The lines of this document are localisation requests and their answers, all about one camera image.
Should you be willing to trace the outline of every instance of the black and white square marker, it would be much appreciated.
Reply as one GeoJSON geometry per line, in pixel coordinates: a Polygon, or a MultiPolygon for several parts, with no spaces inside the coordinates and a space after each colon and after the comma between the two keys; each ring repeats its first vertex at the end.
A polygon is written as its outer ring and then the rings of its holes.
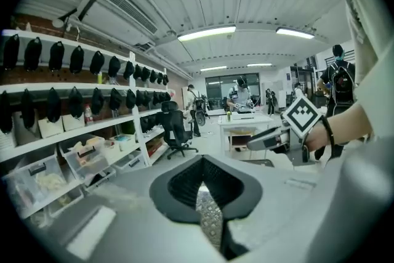
{"type": "Polygon", "coordinates": [[[285,120],[300,138],[308,134],[320,116],[319,110],[304,95],[298,97],[283,114],[285,120]]]}

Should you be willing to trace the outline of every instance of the office chair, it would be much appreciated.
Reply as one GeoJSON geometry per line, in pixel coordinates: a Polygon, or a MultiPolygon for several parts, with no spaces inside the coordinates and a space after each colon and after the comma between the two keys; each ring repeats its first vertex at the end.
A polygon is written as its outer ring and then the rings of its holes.
{"type": "Polygon", "coordinates": [[[161,104],[161,111],[156,114],[156,119],[164,128],[164,141],[170,146],[171,150],[174,150],[167,156],[167,159],[171,159],[171,156],[177,152],[181,152],[184,157],[184,150],[196,150],[197,148],[189,148],[187,141],[193,138],[193,131],[191,125],[195,120],[188,122],[190,124],[190,131],[185,131],[183,126],[183,113],[178,110],[178,105],[174,101],[166,101],[161,104]]]}

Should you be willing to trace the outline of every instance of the desk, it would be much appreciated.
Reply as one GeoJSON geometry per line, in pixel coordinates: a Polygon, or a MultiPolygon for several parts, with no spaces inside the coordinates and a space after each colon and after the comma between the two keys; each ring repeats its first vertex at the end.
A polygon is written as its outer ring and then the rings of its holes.
{"type": "Polygon", "coordinates": [[[261,130],[266,130],[268,128],[268,124],[273,122],[273,119],[269,118],[267,115],[255,113],[254,118],[247,119],[231,119],[231,121],[227,121],[226,116],[220,116],[218,120],[218,125],[220,126],[220,152],[222,156],[225,156],[225,130],[226,129],[234,129],[240,127],[259,127],[261,130]]]}

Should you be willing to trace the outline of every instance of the chair base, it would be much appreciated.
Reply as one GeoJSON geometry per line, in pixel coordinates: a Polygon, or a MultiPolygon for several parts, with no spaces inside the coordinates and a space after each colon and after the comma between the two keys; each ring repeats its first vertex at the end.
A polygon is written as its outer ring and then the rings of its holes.
{"type": "Polygon", "coordinates": [[[170,153],[167,156],[167,159],[170,160],[172,155],[175,155],[178,152],[181,152],[182,156],[185,157],[185,153],[183,152],[184,150],[196,150],[196,153],[198,153],[197,148],[191,148],[189,147],[189,144],[182,145],[182,147],[170,147],[171,150],[173,150],[172,153],[170,153]]]}

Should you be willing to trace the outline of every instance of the window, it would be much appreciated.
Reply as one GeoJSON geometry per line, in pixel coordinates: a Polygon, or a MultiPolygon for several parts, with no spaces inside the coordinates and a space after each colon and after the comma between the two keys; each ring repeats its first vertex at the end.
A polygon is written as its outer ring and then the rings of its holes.
{"type": "Polygon", "coordinates": [[[258,73],[206,78],[207,98],[211,110],[223,108],[223,103],[227,101],[228,91],[236,85],[236,80],[239,76],[246,76],[251,94],[256,95],[257,98],[260,96],[258,73]]]}

